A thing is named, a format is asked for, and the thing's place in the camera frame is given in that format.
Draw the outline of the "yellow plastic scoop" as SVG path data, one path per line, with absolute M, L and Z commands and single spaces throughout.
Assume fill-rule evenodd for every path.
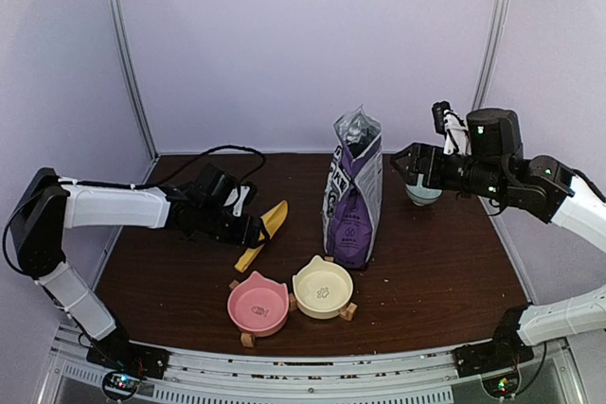
M 283 225 L 288 216 L 288 210 L 288 202 L 283 200 L 260 217 L 262 228 L 259 233 L 258 245 L 254 248 L 246 249 L 241 255 L 234 266 L 237 272 L 244 273 L 249 269 L 265 244 L 275 236 L 276 232 Z

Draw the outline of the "purple pet food bag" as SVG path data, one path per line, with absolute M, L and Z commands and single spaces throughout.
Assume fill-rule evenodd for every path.
M 382 127 L 358 107 L 333 128 L 338 144 L 324 190 L 323 246 L 337 264 L 360 270 L 372 256 L 382 213 Z

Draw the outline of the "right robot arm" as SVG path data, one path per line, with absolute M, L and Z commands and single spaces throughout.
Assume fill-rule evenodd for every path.
M 390 157 L 406 184 L 478 196 L 498 210 L 514 207 L 605 248 L 605 197 L 580 170 L 549 155 L 524 156 L 518 115 L 482 108 L 460 117 L 448 102 L 432 107 L 443 146 L 412 143 Z M 556 303 L 509 309 L 486 346 L 491 366 L 507 366 L 522 351 L 605 326 L 605 289 Z

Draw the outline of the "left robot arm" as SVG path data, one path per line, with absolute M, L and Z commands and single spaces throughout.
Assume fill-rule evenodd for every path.
M 65 230 L 90 226 L 131 226 L 203 233 L 232 245 L 257 248 L 270 239 L 266 223 L 243 208 L 255 196 L 214 165 L 185 184 L 109 184 L 59 176 L 51 167 L 37 171 L 13 210 L 1 242 L 13 244 L 8 264 L 53 297 L 116 370 L 130 368 L 136 351 L 116 317 L 68 263 Z

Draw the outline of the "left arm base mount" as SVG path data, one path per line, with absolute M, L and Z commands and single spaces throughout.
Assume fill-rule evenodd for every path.
M 169 351 L 133 343 L 126 329 L 119 325 L 102 340 L 91 341 L 86 359 L 137 378 L 162 379 L 169 363 Z

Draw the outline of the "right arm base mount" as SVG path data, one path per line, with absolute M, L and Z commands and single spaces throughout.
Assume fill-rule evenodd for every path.
M 454 364 L 461 378 L 513 368 L 534 359 L 533 348 L 524 344 L 517 333 L 525 309 L 527 306 L 506 310 L 490 340 L 464 344 L 453 351 Z

